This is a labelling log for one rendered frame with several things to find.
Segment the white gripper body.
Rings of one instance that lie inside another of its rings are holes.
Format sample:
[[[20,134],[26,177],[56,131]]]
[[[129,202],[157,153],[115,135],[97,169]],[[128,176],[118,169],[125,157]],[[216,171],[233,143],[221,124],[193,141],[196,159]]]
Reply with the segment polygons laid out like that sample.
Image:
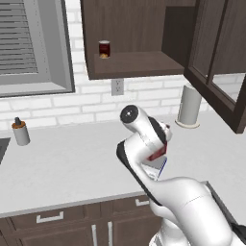
[[[172,138],[172,132],[170,129],[170,125],[168,124],[163,124],[164,125],[164,132],[165,132],[165,136],[166,136],[166,141],[169,142]]]

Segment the white paper towel roll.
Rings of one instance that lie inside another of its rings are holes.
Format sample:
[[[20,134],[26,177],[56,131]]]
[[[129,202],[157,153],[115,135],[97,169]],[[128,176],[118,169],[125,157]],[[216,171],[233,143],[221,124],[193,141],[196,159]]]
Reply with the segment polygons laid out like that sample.
[[[200,126],[198,114],[202,96],[192,85],[184,85],[180,108],[175,122],[186,129],[195,129]]]

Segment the grey wall outlet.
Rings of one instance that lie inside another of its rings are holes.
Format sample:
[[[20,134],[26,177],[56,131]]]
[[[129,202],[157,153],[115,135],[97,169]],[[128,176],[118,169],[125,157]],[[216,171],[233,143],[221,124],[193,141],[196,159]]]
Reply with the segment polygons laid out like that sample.
[[[124,79],[111,80],[111,95],[118,96],[124,94]]]

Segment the grey soap dispenser bottle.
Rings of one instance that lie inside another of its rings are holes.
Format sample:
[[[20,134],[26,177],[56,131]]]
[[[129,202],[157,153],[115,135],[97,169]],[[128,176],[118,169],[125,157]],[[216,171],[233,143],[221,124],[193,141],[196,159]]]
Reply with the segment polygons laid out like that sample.
[[[19,117],[14,119],[12,123],[12,130],[15,136],[16,143],[19,146],[25,146],[30,143],[30,137],[26,123],[22,121]]]

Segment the wide brown drawer front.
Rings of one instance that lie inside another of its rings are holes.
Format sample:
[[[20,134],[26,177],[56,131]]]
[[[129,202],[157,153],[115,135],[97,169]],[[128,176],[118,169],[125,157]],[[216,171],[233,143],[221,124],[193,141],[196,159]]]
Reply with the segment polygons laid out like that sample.
[[[60,211],[64,212],[63,220],[37,224],[37,215],[42,217],[56,216]],[[44,228],[53,225],[62,225],[64,223],[72,223],[74,221],[83,220],[86,218],[86,209],[83,206],[52,209],[47,211],[39,211],[23,215],[12,216],[10,218],[12,225],[16,231]]]

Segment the red white blue cereal box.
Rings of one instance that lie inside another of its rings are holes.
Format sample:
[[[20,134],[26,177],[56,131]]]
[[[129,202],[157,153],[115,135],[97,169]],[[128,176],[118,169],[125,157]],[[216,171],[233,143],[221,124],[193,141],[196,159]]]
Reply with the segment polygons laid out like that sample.
[[[155,153],[145,159],[141,166],[152,180],[157,181],[167,162],[167,144],[164,144],[159,150],[152,143],[148,144],[148,147],[151,151],[155,151]]]

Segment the grey window frame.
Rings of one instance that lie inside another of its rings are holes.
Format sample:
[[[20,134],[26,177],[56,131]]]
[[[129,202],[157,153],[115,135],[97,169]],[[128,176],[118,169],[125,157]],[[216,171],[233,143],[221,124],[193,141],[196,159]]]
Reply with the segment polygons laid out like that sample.
[[[0,98],[75,90],[64,0],[24,0],[37,73],[0,75]]]

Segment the brown cupboard door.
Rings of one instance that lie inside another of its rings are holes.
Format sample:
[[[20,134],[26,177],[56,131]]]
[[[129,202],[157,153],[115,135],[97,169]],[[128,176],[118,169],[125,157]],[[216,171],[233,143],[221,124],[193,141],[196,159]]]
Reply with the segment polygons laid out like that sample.
[[[91,226],[87,223],[21,233],[16,242],[18,246],[93,246]]]
[[[115,218],[112,222],[113,246],[149,246],[159,231],[161,219],[154,215]]]

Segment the grey window blinds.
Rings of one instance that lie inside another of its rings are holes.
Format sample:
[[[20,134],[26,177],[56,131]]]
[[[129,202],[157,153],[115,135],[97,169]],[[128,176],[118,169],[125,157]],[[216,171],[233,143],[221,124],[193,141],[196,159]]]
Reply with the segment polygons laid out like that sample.
[[[0,75],[37,73],[24,0],[0,0]]]

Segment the dark red can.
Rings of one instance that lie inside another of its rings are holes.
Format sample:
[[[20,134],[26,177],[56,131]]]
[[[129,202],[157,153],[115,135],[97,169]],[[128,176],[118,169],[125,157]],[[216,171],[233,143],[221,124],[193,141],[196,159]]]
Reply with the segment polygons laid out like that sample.
[[[108,40],[99,41],[99,57],[107,59],[111,55],[111,43]]]

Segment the brown glass cabinet door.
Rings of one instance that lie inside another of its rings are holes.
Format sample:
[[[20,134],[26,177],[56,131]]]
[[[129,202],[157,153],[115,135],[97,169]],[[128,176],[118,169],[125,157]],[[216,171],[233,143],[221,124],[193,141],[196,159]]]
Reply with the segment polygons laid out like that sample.
[[[214,78],[243,77],[234,99]],[[196,0],[184,76],[237,134],[246,129],[246,0]]]

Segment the dark brown wall cabinet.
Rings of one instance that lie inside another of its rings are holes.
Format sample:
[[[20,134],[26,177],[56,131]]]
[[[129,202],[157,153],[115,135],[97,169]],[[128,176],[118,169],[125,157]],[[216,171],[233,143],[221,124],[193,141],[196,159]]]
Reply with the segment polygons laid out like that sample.
[[[196,0],[81,0],[91,80],[177,75],[192,41]],[[99,41],[111,55],[99,57]]]

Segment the grey sink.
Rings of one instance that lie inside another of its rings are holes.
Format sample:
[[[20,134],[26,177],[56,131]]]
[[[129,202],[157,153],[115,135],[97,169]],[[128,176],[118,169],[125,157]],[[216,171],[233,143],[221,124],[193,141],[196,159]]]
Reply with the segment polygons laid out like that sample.
[[[0,163],[2,162],[11,139],[9,137],[0,138]]]

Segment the narrow brown drawer front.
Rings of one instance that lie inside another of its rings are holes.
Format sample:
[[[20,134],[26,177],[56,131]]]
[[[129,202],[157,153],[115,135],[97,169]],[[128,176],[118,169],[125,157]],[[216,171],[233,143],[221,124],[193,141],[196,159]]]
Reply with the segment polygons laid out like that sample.
[[[137,207],[135,205],[135,199],[140,201],[149,201],[146,195],[136,196],[136,197],[127,197],[122,199],[113,200],[111,202],[111,210],[114,215],[122,214],[127,212],[137,212],[142,210],[150,210],[150,206]]]

